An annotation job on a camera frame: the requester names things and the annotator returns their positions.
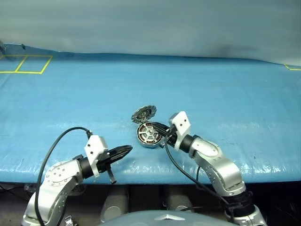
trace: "metal disc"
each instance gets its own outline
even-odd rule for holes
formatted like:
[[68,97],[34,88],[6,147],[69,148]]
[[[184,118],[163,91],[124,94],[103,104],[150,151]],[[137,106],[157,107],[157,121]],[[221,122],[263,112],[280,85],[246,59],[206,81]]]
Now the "metal disc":
[[132,115],[132,121],[138,124],[145,123],[147,120],[149,120],[155,115],[156,111],[157,108],[154,105],[147,105],[141,107]]
[[154,129],[152,123],[146,122],[138,127],[137,138],[145,147],[156,147],[160,144],[162,135]]

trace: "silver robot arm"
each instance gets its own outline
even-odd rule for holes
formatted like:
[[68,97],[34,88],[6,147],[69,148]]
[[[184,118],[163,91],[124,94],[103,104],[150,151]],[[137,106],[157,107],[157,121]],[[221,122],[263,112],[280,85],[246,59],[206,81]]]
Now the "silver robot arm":
[[[225,157],[221,148],[213,142],[191,136],[190,122],[184,111],[174,114],[169,123],[171,127],[167,131],[174,128],[175,133],[170,135],[168,145],[188,153],[206,172],[214,190],[233,206],[234,223],[241,226],[266,226],[260,210],[253,205],[246,192],[239,168]],[[166,135],[163,124],[154,123],[154,126],[163,136]],[[225,207],[225,215],[230,220],[229,207]]]
[[[56,226],[62,220],[66,199],[75,186],[84,178],[108,171],[110,180],[116,182],[111,171],[111,163],[123,158],[131,151],[131,146],[121,146],[108,150],[103,137],[91,135],[86,146],[86,158],[77,156],[71,161],[58,162],[48,169],[40,186],[39,211],[46,226]],[[29,200],[22,220],[22,226],[39,226],[34,209],[34,193]]]

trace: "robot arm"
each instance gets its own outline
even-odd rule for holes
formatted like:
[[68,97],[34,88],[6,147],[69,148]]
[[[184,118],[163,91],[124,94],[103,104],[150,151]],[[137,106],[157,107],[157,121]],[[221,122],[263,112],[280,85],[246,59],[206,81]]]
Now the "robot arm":
[[[111,183],[116,182],[111,171],[111,163],[122,159],[132,150],[131,146],[116,147],[108,150],[103,137],[91,135],[85,151],[87,157],[82,155],[73,158],[71,161],[59,162],[48,169],[44,182],[40,186],[39,211],[46,226],[56,226],[64,215],[65,203],[68,195],[75,186],[81,184],[84,178],[108,171]],[[23,226],[39,226],[34,209],[35,193],[32,195],[25,214]]]
[[173,115],[167,127],[153,123],[162,136],[169,135],[168,144],[176,150],[182,150],[194,159],[209,177],[215,191],[222,196],[229,206],[225,215],[230,220],[230,209],[233,210],[234,223],[241,226],[266,226],[259,209],[253,205],[246,192],[246,186],[237,165],[226,158],[217,144],[190,135],[190,122],[184,111]]

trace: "white backdrop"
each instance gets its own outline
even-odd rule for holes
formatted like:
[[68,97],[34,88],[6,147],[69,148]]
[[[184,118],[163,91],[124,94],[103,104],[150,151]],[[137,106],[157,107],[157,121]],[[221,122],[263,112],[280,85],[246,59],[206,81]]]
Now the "white backdrop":
[[301,66],[301,0],[0,0],[0,40]]

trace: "blue table surface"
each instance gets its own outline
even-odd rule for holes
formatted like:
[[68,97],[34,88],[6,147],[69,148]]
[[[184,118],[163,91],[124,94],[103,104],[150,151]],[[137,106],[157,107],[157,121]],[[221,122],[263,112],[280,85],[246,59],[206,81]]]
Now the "blue table surface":
[[[247,183],[301,180],[301,71],[256,60],[59,53],[9,46],[10,54],[53,55],[43,74],[0,73],[0,181],[36,182],[54,140],[84,126],[105,137],[109,148],[133,150],[112,165],[120,184],[191,183],[164,149],[142,147],[131,115],[155,105],[152,120],[168,124],[186,111],[191,133],[217,143]],[[0,71],[14,70],[14,59]],[[45,60],[25,61],[41,70]],[[84,154],[84,132],[66,135],[46,169]],[[197,165],[171,150],[184,170]],[[201,172],[200,181],[209,183]],[[86,183],[109,183],[106,173]]]

